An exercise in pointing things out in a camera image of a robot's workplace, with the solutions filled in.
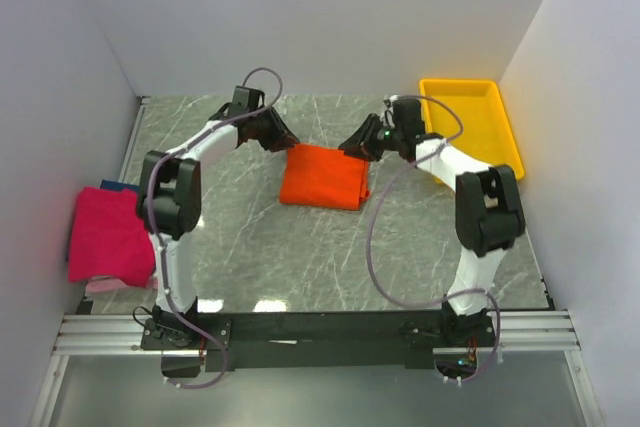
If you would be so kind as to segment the orange t shirt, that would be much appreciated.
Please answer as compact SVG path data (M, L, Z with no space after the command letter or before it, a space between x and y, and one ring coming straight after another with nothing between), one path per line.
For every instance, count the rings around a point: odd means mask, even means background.
M287 151L279 201L358 211L370 196L369 164L341 150L298 144Z

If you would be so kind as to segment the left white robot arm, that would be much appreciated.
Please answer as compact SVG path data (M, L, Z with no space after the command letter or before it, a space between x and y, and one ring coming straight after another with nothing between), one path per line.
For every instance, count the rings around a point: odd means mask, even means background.
M193 346L197 320L186 315L197 304L190 249L191 232L202 212L202 172L248 141L279 152L299 143L263 91L237 86L192 137L166 152L149 151L140 174L136 214L154 249L158 271L156 305L172 316L164 336L176 348Z

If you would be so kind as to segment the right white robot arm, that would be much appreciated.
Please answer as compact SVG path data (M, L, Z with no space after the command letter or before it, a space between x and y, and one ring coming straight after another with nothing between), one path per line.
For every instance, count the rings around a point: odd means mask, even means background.
M451 115L457 130L430 132L421 103ZM460 346L474 333L469 316L491 301L490 289L502 260L526 229L514 170L478 160L452 145L464 133L460 117L444 102L424 95L393 95L381 114L370 114L339 149L347 156L377 162L396 152L409 166L442 181L454 193L454 224L461 254L451 287L439 302L453 311L439 321L444 342Z

